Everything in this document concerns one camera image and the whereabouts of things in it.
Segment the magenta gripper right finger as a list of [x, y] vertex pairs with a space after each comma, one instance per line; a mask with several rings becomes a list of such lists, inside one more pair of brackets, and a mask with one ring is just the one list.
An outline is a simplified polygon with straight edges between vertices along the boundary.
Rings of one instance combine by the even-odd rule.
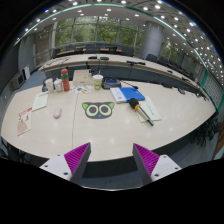
[[181, 170], [168, 155], [157, 155], [136, 143], [132, 153], [144, 185]]

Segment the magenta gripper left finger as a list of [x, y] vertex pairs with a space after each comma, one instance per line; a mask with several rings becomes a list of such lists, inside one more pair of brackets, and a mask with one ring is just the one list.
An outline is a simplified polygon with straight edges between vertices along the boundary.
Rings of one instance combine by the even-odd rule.
[[90, 153], [91, 143], [86, 143], [67, 152], [66, 154], [56, 154], [47, 160], [41, 166], [41, 169], [72, 183], [79, 184]]

